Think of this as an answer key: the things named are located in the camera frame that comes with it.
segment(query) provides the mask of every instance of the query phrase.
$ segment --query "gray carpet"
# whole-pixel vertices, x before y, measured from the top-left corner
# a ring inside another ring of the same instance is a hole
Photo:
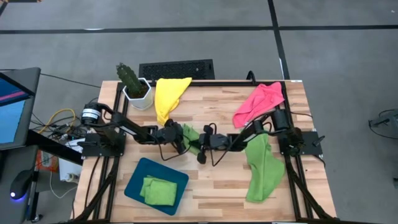
[[[389,0],[275,0],[280,26],[398,24]],[[48,0],[9,4],[0,29],[93,29],[178,26],[270,26],[267,1]],[[378,112],[396,108],[398,30],[281,32],[291,79],[304,81],[322,142],[337,214],[344,220],[396,223],[397,142],[368,128]],[[140,34],[1,35],[0,68],[41,67],[44,73],[101,85],[115,65],[212,58],[216,79],[282,78],[272,31]],[[80,111],[99,89],[41,77],[34,113],[43,121],[60,108]],[[388,127],[376,131],[387,135]],[[44,193],[41,223],[70,217],[74,193]]]

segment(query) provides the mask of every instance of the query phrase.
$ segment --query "potted cactus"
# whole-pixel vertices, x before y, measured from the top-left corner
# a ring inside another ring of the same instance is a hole
[[[152,90],[145,78],[137,78],[134,71],[120,63],[116,66],[120,80],[125,84],[123,93],[133,107],[146,110],[153,104]]]

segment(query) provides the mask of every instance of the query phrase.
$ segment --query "blue tray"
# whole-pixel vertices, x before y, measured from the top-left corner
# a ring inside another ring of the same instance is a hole
[[[142,158],[139,160],[137,168],[131,176],[126,189],[124,190],[125,196],[145,203],[145,198],[139,195],[141,187],[144,182],[144,177],[151,175],[156,178],[168,180],[177,184],[177,195],[175,198],[174,206],[167,205],[148,205],[154,209],[158,209],[168,215],[175,215],[178,205],[180,204],[182,194],[187,186],[189,176],[177,170],[173,170],[162,164],[158,164],[152,160]]]

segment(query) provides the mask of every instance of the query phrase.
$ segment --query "folded green cloth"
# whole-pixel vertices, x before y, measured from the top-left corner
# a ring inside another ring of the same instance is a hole
[[[272,155],[267,134],[260,134],[249,141],[244,151],[251,167],[246,200],[263,202],[280,183],[285,173],[285,165]]]
[[[192,127],[183,124],[183,133],[184,133],[184,145],[185,148],[188,149],[189,151],[192,152],[195,156],[197,156],[200,152],[200,150],[194,146],[190,146],[189,142],[198,140],[199,139],[199,133],[197,133]]]
[[[145,198],[145,203],[148,205],[173,206],[177,195],[177,184],[147,175],[139,195]]]

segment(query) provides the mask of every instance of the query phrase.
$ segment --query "yellow cable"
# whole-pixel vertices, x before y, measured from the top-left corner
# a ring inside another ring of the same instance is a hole
[[[52,120],[56,117],[56,115],[58,115],[59,113],[64,112],[64,111],[71,111],[71,112],[72,112],[72,114],[73,114],[73,120],[72,120],[72,124],[70,125],[70,127],[72,127],[73,124],[74,124],[74,122],[75,122],[75,120],[76,120],[75,111],[74,111],[73,109],[70,109],[70,108],[65,108],[65,109],[60,109],[60,110],[58,110],[57,112],[55,112],[55,113],[51,116],[51,118],[49,119],[49,121],[47,122],[47,124],[46,124],[38,133],[39,133],[39,134],[42,134],[42,133],[49,127],[49,124],[51,124]]]

